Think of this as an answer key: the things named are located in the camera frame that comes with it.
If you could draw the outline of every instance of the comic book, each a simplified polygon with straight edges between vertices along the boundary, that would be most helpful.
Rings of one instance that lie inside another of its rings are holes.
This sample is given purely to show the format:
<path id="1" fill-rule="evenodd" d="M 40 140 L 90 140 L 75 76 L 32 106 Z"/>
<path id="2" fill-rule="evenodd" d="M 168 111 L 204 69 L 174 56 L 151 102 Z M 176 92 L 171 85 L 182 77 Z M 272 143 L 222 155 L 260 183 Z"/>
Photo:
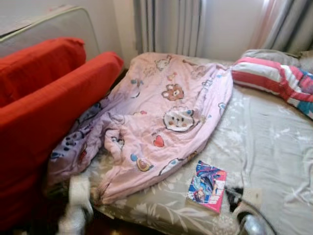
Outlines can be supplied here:
<path id="1" fill-rule="evenodd" d="M 199 161 L 187 197 L 220 213 L 226 175 L 225 171 Z"/>

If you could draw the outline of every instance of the gray mattress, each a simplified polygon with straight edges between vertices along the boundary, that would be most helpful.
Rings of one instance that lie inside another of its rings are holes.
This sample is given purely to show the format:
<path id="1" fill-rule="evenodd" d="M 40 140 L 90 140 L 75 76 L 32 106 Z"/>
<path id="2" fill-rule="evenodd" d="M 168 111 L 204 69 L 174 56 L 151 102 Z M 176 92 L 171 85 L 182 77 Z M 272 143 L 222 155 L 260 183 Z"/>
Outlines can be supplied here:
<path id="1" fill-rule="evenodd" d="M 313 121 L 273 95 L 238 86 L 205 150 L 195 159 L 150 188 L 95 207 L 166 234 L 236 234 L 238 225 L 226 195 L 221 214 L 186 200 L 198 160 L 226 170 L 227 186 L 260 188 L 260 209 L 279 234 L 312 234 Z M 110 153 L 100 149 L 88 168 L 93 196 L 111 167 Z"/>

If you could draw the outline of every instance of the cable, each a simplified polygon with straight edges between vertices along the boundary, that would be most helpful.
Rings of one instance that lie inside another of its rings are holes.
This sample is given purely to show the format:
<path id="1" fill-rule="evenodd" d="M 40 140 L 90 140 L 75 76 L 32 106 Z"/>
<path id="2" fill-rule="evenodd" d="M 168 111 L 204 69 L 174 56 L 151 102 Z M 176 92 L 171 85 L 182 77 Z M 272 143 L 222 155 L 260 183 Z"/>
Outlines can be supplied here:
<path id="1" fill-rule="evenodd" d="M 274 233 L 275 235 L 277 235 L 277 232 L 276 232 L 276 230 L 274 229 L 273 225 L 266 219 L 266 217 L 259 211 L 259 209 L 257 209 L 257 208 L 256 208 L 252 203 L 250 203 L 249 201 L 243 199 L 241 194 L 239 194 L 239 193 L 237 193 L 237 192 L 235 192 L 235 191 L 233 191 L 233 190 L 227 188 L 226 186 L 225 186 L 224 188 L 225 188 L 225 190 L 226 190 L 227 192 L 229 192 L 229 193 L 233 194 L 234 196 L 238 197 L 239 202 L 242 201 L 242 202 L 246 203 L 248 206 L 250 206 L 252 209 L 254 209 L 254 210 L 265 220 L 265 222 L 268 224 L 268 226 L 269 226 L 270 229 L 273 231 L 273 233 Z"/>

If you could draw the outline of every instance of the striped pillow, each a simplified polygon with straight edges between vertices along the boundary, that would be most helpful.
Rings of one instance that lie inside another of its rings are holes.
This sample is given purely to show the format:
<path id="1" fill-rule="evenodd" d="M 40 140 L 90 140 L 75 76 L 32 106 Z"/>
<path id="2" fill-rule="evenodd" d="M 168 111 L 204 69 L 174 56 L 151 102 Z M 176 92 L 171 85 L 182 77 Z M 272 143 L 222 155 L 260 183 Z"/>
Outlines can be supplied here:
<path id="1" fill-rule="evenodd" d="M 245 57 L 232 67 L 234 83 L 282 97 L 313 119 L 313 75 L 294 66 Z"/>

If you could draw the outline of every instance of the curtain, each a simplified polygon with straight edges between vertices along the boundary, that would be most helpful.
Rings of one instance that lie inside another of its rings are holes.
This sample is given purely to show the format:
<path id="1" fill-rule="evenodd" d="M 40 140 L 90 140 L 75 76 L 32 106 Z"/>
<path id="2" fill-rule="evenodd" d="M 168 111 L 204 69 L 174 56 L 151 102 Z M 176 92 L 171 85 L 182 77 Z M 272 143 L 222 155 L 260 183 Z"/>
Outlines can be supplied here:
<path id="1" fill-rule="evenodd" d="M 262 48 L 288 53 L 313 49 L 313 1 L 285 0 Z"/>
<path id="2" fill-rule="evenodd" d="M 206 0 L 134 0 L 137 50 L 201 57 Z"/>
<path id="3" fill-rule="evenodd" d="M 248 49 L 261 48 L 286 0 L 263 0 L 260 21 L 254 30 Z"/>

